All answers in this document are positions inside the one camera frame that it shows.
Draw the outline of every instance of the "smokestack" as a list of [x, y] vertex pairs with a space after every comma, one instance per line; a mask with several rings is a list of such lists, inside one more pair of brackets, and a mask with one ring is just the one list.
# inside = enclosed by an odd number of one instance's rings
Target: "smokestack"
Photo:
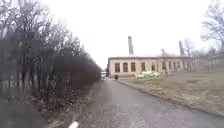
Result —
[[181, 41], [179, 41], [179, 49], [180, 49], [180, 56], [184, 56], [184, 48]]
[[129, 55], [133, 55], [134, 54], [134, 50], [133, 50], [131, 36], [128, 36], [128, 47], [129, 47]]

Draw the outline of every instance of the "wall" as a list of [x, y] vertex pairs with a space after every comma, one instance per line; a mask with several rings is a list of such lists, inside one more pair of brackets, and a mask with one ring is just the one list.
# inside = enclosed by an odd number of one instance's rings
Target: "wall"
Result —
[[[109, 62], [109, 72], [110, 72], [110, 76], [113, 77], [114, 75], [119, 75], [119, 76], [134, 76], [136, 73], [140, 73], [142, 72], [141, 69], [141, 63], [144, 62], [145, 63], [145, 68], [146, 71], [151, 71], [152, 70], [152, 62], [155, 63], [155, 71], [160, 72], [161, 74], [166, 74], [166, 70], [162, 69], [162, 62], [166, 61], [166, 68], [167, 68], [167, 73], [171, 74], [173, 72], [176, 71], [181, 71], [184, 70], [187, 67], [187, 62], [189, 62], [193, 68], [197, 68], [198, 66], [193, 64], [193, 63], [197, 63], [196, 59], [182, 59], [182, 58], [172, 58], [172, 59], [164, 59], [164, 58], [156, 58], [156, 59], [138, 59], [138, 58], [133, 58], [133, 59], [111, 59]], [[172, 68], [169, 68], [169, 61], [172, 64]], [[131, 72], [131, 62], [135, 62], [135, 66], [136, 66], [136, 71], [135, 72]], [[115, 63], [120, 63], [120, 72], [115, 72]], [[128, 63], [128, 72], [124, 72], [123, 71], [123, 63]]]

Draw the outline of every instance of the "overcast sky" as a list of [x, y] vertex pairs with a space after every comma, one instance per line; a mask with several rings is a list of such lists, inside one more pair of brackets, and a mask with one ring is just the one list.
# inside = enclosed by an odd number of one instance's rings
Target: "overcast sky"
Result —
[[196, 48], [201, 21], [210, 0], [42, 0], [63, 19], [102, 68], [108, 57], [128, 55], [132, 36], [135, 55], [179, 54], [178, 41], [190, 38]]

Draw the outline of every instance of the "asphalt road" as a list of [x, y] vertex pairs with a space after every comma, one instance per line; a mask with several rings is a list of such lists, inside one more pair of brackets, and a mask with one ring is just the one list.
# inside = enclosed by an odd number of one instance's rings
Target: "asphalt road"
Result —
[[224, 118], [175, 105], [113, 80], [97, 86], [81, 128], [224, 128]]

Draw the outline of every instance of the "low building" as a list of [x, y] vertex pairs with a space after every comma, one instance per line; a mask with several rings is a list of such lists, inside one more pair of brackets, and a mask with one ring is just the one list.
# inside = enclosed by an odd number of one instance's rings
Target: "low building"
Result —
[[200, 68], [197, 58], [186, 56], [156, 56], [156, 57], [110, 57], [108, 59], [109, 76], [132, 77], [142, 71], [157, 71], [161, 74]]

